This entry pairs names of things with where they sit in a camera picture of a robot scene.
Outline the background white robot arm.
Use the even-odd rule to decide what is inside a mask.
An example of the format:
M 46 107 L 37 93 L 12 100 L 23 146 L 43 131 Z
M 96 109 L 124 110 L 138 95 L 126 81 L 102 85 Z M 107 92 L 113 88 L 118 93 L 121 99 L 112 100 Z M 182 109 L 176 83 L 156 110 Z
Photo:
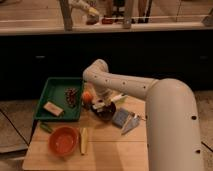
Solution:
M 68 0 L 68 3 L 76 9 L 80 9 L 91 16 L 98 16 L 99 12 L 92 6 L 90 6 L 84 0 Z

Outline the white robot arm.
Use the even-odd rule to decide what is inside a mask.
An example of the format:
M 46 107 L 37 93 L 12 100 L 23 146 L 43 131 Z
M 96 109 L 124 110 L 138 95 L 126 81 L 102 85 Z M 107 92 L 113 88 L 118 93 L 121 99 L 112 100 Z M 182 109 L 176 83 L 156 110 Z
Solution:
M 83 71 L 106 100 L 116 90 L 145 102 L 149 171 L 204 171 L 198 109 L 184 82 L 113 74 L 102 59 Z

